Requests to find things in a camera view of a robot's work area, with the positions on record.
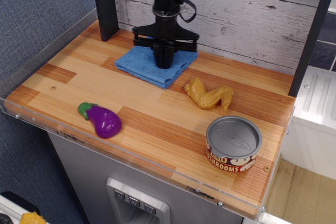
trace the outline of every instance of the wood grain surface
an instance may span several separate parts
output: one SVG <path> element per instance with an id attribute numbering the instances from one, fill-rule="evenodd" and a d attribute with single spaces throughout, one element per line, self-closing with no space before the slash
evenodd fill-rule
<path id="1" fill-rule="evenodd" d="M 102 42 L 98 22 L 7 97 L 13 114 L 55 134 L 122 160 L 200 197 L 255 218 L 295 99 L 287 96 L 292 76 L 199 52 L 197 59 L 166 90 L 118 70 L 114 61 L 132 48 L 132 33 L 118 31 Z M 184 86 L 200 78 L 207 90 L 234 90 L 226 112 L 220 104 L 200 109 Z M 103 140 L 78 114 L 82 102 L 108 108 L 121 118 L 122 130 Z M 263 144 L 255 165 L 228 173 L 206 157 L 206 130 L 225 115 L 242 116 L 260 129 Z"/>
<path id="2" fill-rule="evenodd" d="M 281 160 L 266 211 L 292 224 L 335 223 L 336 180 Z"/>

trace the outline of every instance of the purple eggplant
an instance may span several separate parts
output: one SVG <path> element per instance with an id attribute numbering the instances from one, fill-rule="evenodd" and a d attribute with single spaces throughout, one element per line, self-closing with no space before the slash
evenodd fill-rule
<path id="1" fill-rule="evenodd" d="M 78 106 L 78 113 L 90 120 L 96 134 L 101 138 L 110 138 L 121 130 L 121 120 L 112 111 L 94 103 L 84 102 Z"/>

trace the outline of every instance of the wooden tabletop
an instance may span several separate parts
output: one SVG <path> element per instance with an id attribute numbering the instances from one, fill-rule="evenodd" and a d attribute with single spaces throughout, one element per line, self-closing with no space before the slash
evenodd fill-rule
<path id="1" fill-rule="evenodd" d="M 55 55 L 7 97 L 13 114 L 51 132 L 120 158 L 132 166 L 199 193 L 208 200 L 255 218 L 262 207 L 282 136 L 295 99 L 287 96 L 292 76 L 199 52 L 168 88 L 161 89 L 118 70 L 114 62 L 133 46 L 133 34 L 120 30 L 100 39 L 98 21 Z M 198 77 L 206 90 L 234 90 L 227 111 L 220 104 L 200 109 L 184 86 Z M 109 139 L 95 135 L 77 112 L 96 103 L 120 117 L 123 127 Z M 209 124 L 225 115 L 242 116 L 260 129 L 263 144 L 255 165 L 241 173 L 215 167 L 205 153 Z"/>

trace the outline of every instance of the black metal post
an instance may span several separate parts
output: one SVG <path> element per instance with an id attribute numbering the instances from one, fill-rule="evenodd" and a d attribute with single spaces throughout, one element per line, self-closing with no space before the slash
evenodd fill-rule
<path id="1" fill-rule="evenodd" d="M 319 2 L 314 20 L 308 33 L 308 38 L 305 47 L 303 48 L 298 67 L 296 69 L 294 79 L 288 93 L 292 97 L 296 97 L 298 95 L 302 80 L 306 73 L 310 57 L 315 47 L 315 43 L 320 34 L 320 30 L 323 25 L 324 18 L 327 14 L 330 2 L 331 0 L 320 0 Z"/>
<path id="2" fill-rule="evenodd" d="M 96 0 L 100 35 L 102 41 L 107 41 L 119 30 L 115 0 Z"/>

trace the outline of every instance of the blue towel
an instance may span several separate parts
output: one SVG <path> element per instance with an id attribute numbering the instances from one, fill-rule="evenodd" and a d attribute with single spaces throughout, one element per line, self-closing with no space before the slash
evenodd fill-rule
<path id="1" fill-rule="evenodd" d="M 171 67 L 161 69 L 155 64 L 151 48 L 135 46 L 114 64 L 122 71 L 166 89 L 196 58 L 197 52 L 177 51 Z"/>

